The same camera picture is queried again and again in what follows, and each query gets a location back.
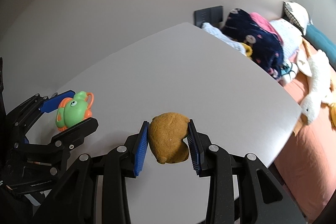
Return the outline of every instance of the orange-brown stuffed animal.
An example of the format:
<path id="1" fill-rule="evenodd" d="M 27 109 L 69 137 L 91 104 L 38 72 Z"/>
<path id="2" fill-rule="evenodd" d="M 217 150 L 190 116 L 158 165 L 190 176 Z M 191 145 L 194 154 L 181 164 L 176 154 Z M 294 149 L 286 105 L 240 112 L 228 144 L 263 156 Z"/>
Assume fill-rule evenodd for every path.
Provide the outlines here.
<path id="1" fill-rule="evenodd" d="M 189 118 L 174 112 L 153 118 L 148 142 L 158 163 L 174 164 L 188 159 L 189 149 L 183 139 L 188 135 Z"/>

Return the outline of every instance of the teal cushion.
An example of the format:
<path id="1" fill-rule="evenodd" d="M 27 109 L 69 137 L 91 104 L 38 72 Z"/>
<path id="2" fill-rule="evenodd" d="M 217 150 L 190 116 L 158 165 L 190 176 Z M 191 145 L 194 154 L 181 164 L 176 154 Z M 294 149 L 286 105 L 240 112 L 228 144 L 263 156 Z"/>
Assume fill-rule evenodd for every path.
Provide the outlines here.
<path id="1" fill-rule="evenodd" d="M 322 50 L 329 58 L 330 65 L 336 70 L 336 45 L 314 25 L 307 26 L 305 39 L 317 50 Z"/>

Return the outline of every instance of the navy blue blanket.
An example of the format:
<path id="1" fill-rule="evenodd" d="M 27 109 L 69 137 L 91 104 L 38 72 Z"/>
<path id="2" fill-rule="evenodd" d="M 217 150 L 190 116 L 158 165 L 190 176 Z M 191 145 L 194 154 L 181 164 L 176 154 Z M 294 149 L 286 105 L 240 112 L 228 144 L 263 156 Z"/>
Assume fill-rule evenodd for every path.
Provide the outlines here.
<path id="1" fill-rule="evenodd" d="M 252 60 L 273 78 L 281 76 L 284 53 L 275 34 L 265 31 L 251 16 L 241 9 L 234 9 L 221 29 L 224 35 L 252 47 Z"/>

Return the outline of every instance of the green and orange plastic toy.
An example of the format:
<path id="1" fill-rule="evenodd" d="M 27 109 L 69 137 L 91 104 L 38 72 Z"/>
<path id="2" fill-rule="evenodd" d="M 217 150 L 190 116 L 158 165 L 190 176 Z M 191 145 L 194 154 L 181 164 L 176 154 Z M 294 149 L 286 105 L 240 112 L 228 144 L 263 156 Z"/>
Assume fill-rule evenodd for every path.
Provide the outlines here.
<path id="1" fill-rule="evenodd" d="M 58 130 L 62 132 L 92 117 L 91 106 L 93 101 L 93 94 L 85 91 L 76 93 L 73 98 L 64 98 L 58 106 L 56 115 L 56 126 Z"/>

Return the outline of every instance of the orange bedding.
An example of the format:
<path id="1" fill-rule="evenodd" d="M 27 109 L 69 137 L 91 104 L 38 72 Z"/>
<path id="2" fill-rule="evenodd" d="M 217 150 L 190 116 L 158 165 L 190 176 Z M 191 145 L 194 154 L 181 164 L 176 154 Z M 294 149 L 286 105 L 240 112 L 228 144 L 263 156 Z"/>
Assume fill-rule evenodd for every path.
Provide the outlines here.
<path id="1" fill-rule="evenodd" d="M 330 69 L 336 83 L 336 72 Z M 307 78 L 299 72 L 284 88 L 300 104 L 308 94 Z M 333 94 L 336 102 L 336 90 Z M 292 134 L 274 163 L 311 223 L 336 189 L 336 132 L 326 105 L 312 124 L 302 127 L 296 137 Z"/>

